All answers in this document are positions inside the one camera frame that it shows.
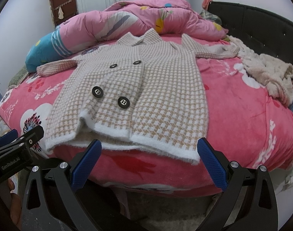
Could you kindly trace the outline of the person's left hand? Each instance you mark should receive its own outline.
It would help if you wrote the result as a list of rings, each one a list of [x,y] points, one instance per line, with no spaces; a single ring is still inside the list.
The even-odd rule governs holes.
[[[10,217],[12,219],[12,222],[15,224],[15,226],[19,230],[21,230],[21,209],[22,209],[21,199],[19,195],[12,192],[15,189],[15,184],[13,183],[13,181],[9,178],[7,183],[10,190],[10,196],[12,198],[11,205],[10,205]]]

